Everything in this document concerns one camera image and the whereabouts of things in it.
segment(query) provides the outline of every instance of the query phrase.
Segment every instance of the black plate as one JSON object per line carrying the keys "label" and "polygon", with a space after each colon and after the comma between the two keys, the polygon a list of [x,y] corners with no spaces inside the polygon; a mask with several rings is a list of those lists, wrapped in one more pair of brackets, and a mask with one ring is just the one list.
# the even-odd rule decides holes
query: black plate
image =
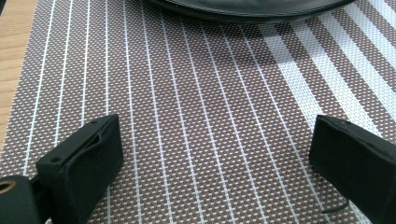
{"label": "black plate", "polygon": [[149,0],[199,19],[241,23],[304,20],[355,0]]}

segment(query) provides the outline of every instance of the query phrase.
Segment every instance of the striped placemat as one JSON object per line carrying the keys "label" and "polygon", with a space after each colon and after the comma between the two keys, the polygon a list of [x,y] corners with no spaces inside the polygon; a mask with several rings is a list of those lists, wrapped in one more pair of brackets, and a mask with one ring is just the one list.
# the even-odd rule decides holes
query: striped placemat
{"label": "striped placemat", "polygon": [[396,143],[396,2],[219,24],[144,0],[39,0],[1,175],[118,113],[125,163],[94,223],[366,223],[308,164],[317,114]]}

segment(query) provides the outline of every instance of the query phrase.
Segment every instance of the placemat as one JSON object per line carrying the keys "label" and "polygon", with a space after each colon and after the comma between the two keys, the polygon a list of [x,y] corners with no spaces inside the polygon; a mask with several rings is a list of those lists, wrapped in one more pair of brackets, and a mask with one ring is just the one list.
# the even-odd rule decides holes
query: placemat
{"label": "placemat", "polygon": [[396,143],[396,2],[221,24],[145,0],[39,0],[1,175],[120,115],[125,163],[93,223],[366,223],[315,173],[315,118]]}

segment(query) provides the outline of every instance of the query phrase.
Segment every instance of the wooden table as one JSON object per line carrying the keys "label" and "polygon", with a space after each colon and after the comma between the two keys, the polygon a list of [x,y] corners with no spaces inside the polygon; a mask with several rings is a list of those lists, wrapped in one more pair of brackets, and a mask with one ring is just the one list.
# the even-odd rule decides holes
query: wooden table
{"label": "wooden table", "polygon": [[0,16],[0,152],[37,0],[7,0]]}

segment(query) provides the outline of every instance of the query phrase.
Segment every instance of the black plastic part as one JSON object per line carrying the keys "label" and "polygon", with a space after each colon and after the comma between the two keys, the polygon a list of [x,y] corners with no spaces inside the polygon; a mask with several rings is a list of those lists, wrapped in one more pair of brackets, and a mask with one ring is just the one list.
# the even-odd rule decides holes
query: black plastic part
{"label": "black plastic part", "polygon": [[149,0],[160,7],[203,20],[276,23],[304,20],[355,0]]}
{"label": "black plastic part", "polygon": [[309,160],[373,223],[396,220],[396,146],[351,122],[318,116]]}
{"label": "black plastic part", "polygon": [[0,179],[0,223],[87,223],[123,163],[118,115],[95,119],[36,163]]}

